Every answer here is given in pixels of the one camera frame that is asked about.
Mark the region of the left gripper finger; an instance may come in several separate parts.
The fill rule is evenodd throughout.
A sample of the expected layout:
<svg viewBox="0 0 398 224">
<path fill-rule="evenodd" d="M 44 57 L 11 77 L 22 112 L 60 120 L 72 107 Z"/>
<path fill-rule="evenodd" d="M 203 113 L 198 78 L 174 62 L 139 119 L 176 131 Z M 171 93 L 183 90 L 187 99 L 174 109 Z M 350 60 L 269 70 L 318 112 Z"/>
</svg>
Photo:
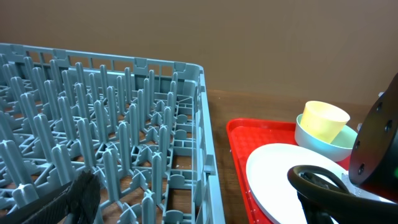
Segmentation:
<svg viewBox="0 0 398 224">
<path fill-rule="evenodd" d="M 100 205 L 100 179 L 83 171 L 75 180 L 42 199 L 1 217 L 1 223 L 82 223 L 92 224 Z"/>
</svg>

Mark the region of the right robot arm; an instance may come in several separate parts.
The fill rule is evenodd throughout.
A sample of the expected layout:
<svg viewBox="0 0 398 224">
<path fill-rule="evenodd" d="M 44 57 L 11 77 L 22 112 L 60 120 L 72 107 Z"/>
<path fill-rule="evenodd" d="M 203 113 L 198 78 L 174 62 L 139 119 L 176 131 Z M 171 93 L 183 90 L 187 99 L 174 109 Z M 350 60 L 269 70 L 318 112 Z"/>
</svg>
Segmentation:
<svg viewBox="0 0 398 224">
<path fill-rule="evenodd" d="M 362 122 L 349 162 L 351 183 L 397 202 L 397 76 Z"/>
</svg>

